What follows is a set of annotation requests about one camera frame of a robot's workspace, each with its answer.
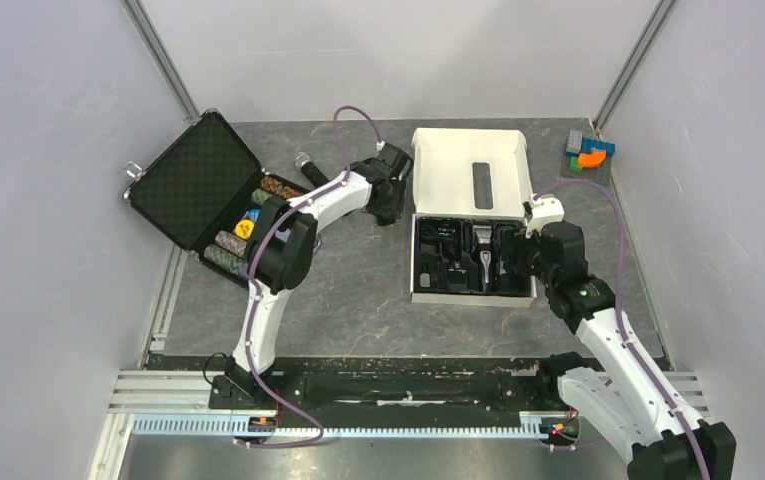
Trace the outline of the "white clipper kit box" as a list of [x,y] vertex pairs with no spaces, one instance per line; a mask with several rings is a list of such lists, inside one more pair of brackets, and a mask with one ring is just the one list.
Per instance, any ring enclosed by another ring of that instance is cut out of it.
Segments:
[[[528,307],[533,278],[500,271],[499,229],[522,223],[533,192],[519,130],[418,128],[412,137],[410,296],[414,303]],[[473,226],[492,228],[492,282],[481,291]]]

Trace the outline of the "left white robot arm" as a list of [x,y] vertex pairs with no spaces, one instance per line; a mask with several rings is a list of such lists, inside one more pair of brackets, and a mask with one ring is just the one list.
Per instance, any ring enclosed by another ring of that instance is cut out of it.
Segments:
[[260,407],[271,397],[272,381],[262,373],[275,361],[284,309],[308,275],[318,234],[357,210],[380,226],[395,223],[413,167],[405,150],[380,142],[374,157],[348,165],[323,186],[289,200],[265,200],[245,250],[249,298],[241,338],[224,374],[246,406]]

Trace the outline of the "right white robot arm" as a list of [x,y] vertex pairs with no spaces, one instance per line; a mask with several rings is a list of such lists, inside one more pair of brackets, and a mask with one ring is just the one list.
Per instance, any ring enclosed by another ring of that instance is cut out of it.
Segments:
[[574,352],[541,361],[538,400],[582,414],[620,455],[631,479],[729,479],[737,441],[669,381],[631,332],[612,288],[591,274],[582,229],[548,223],[511,237],[512,270],[538,280],[549,307],[594,354],[598,377]]

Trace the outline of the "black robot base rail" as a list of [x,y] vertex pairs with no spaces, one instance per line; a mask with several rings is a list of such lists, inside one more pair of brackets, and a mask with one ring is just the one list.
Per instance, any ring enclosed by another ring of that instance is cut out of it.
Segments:
[[337,405],[477,406],[493,410],[570,411],[559,397],[562,367],[597,367],[575,352],[548,358],[279,357],[258,375],[227,355],[151,354],[148,371],[192,372],[220,409],[283,409],[321,417]]

